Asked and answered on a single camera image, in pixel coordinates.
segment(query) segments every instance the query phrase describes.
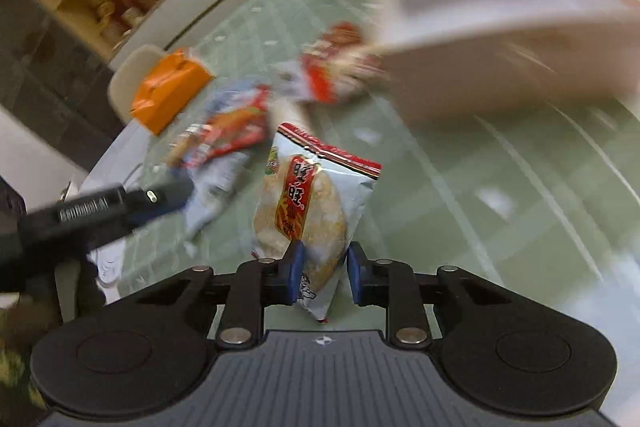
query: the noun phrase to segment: logo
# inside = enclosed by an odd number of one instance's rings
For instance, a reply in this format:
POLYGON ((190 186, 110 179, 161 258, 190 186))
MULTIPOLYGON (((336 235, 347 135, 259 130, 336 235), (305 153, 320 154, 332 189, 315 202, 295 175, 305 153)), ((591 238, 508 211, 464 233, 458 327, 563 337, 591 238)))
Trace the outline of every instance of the logo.
POLYGON ((331 344, 334 340, 331 337, 328 337, 326 335, 323 335, 322 337, 318 337, 316 338, 316 340, 314 340, 314 342, 316 344, 318 344, 318 346, 328 346, 329 344, 331 344))
POLYGON ((298 295, 298 299, 315 299, 316 293, 311 291, 311 287, 309 286, 309 276, 306 273, 302 274, 302 279, 300 279, 300 294, 298 295))
POLYGON ((280 162, 278 161, 278 148, 274 146, 271 147, 271 150, 269 151, 269 159, 267 160, 267 166, 264 168, 264 173, 267 176, 271 176, 278 172, 279 168, 280 162))
POLYGON ((301 239, 311 198, 311 184, 318 169, 302 155, 291 157, 284 187, 276 206, 276 229, 289 239, 301 239))

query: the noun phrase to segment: green table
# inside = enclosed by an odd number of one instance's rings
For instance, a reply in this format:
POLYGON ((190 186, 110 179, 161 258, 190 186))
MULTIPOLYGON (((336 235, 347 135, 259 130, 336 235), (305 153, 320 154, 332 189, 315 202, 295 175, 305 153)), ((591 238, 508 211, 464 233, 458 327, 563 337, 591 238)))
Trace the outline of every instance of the green table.
MULTIPOLYGON (((212 90, 227 79, 268 74, 270 64, 294 57, 327 25, 366 24, 373 9, 367 0, 250 0, 197 46, 218 78, 151 146, 142 185, 157 177, 153 167, 212 90)), ((312 119, 325 141, 383 164, 355 236, 370 258, 405 261, 428 273, 442 264, 461 266, 600 328, 618 350, 618 381, 628 381, 607 404, 622 407, 640 381, 640 324, 633 318, 640 317, 640 121, 625 105, 547 105, 408 130, 392 103, 368 94, 348 105, 316 107, 312 119)), ((194 258, 182 247, 180 214, 136 232, 121 293, 195 264, 224 273, 251 259, 251 219, 267 152, 267 145, 257 151, 238 194, 199 236, 194 258)), ((266 312, 267 327, 318 330, 383 328, 384 313, 355 307, 343 278, 329 319, 320 325, 297 307, 266 312)))

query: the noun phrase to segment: rice cracker bag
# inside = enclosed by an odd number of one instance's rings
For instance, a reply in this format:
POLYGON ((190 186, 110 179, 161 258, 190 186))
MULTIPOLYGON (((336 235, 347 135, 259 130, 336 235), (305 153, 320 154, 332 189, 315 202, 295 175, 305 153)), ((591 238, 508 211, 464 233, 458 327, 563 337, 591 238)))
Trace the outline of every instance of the rice cracker bag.
POLYGON ((319 321, 326 318, 336 268, 381 169, 290 123, 278 126, 254 216, 254 255, 281 259, 292 240, 302 240, 298 302, 319 321))

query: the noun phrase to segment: white storage box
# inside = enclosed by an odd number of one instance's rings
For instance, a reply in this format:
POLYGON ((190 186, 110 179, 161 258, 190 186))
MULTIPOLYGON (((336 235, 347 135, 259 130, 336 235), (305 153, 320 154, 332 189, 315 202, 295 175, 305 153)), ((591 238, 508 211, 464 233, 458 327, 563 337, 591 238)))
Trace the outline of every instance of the white storage box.
POLYGON ((375 0, 407 123, 638 89, 640 0, 375 0))

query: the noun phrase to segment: white wall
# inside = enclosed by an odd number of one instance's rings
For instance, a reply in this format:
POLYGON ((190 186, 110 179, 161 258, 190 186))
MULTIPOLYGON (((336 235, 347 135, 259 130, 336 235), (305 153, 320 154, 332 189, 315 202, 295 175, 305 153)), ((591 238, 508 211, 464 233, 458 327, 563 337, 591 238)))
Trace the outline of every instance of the white wall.
POLYGON ((56 201, 71 179, 79 185, 86 172, 0 107, 0 176, 32 210, 56 201))

